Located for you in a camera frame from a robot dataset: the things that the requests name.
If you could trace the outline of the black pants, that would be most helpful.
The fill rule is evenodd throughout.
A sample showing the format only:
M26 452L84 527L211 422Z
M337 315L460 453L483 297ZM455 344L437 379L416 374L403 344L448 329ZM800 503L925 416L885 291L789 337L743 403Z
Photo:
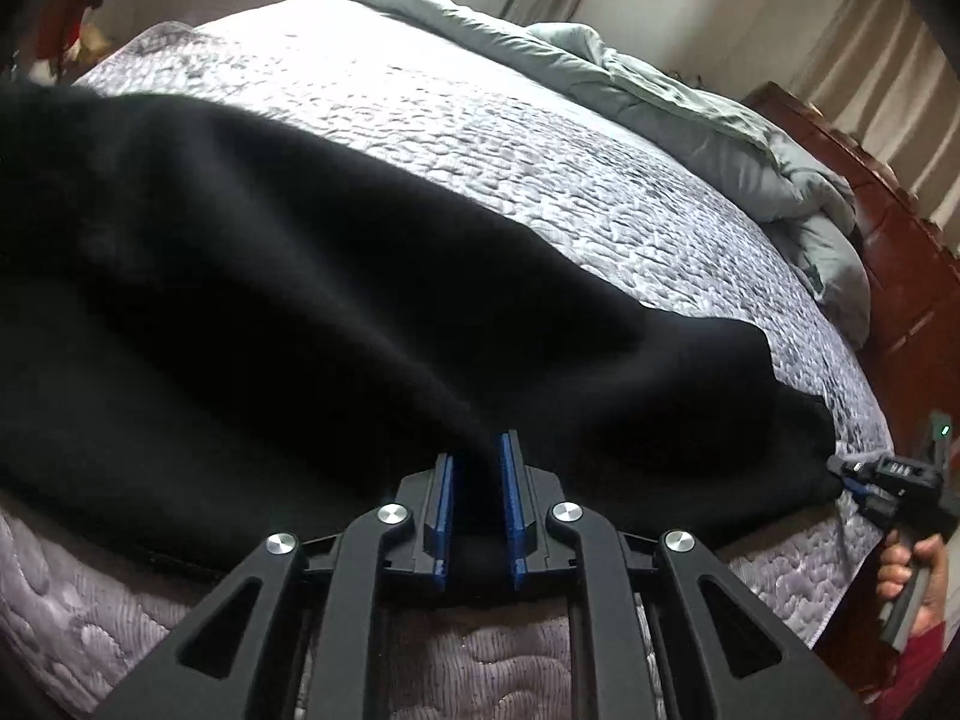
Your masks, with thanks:
M651 309L410 172L200 99L2 91L2 486L184 574L342 530L454 460L498 571L498 440L615 527L719 548L839 493L765 333Z

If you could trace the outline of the red-brown wooden headboard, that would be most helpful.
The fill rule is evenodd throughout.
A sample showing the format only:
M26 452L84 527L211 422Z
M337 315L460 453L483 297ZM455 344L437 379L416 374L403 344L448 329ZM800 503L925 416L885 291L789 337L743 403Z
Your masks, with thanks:
M921 220L918 200L892 170L828 124L815 107L770 82L745 104L846 177L856 195L862 263L871 283L871 336L859 362L896 450L918 444L931 411L958 415L958 259Z

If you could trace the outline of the grey quilted bedspread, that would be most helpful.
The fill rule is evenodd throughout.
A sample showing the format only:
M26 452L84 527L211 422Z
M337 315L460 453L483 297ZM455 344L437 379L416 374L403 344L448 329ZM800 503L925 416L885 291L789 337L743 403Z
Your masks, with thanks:
M656 309L752 322L776 377L822 395L837 449L890 449L866 374L765 231L656 145L511 68L343 0L161 23L75 86L241 106L370 153L532 227ZM877 532L842 497L722 551L813 647ZM2 502L2 642L85 718L182 619L185 590Z

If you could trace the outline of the grey-green duvet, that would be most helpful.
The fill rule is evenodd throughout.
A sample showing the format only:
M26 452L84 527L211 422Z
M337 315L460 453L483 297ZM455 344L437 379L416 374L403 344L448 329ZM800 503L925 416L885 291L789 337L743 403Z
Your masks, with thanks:
M871 287L853 244L853 189L763 115L622 54L581 23L519 26L451 0L345 2L434 32L646 138L765 226L846 341L866 344Z

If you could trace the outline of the beige curtain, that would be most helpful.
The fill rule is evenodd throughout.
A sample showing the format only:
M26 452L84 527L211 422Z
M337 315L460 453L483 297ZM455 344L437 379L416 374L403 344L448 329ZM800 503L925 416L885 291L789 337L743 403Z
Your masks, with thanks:
M788 0L786 88L889 167L958 249L958 75L908 0Z

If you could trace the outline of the red hanging garment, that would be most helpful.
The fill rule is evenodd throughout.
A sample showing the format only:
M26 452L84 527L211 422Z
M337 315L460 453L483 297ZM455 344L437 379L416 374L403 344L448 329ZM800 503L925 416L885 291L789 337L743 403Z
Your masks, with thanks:
M80 39L83 16L91 0L47 0L34 37L34 59L62 59Z

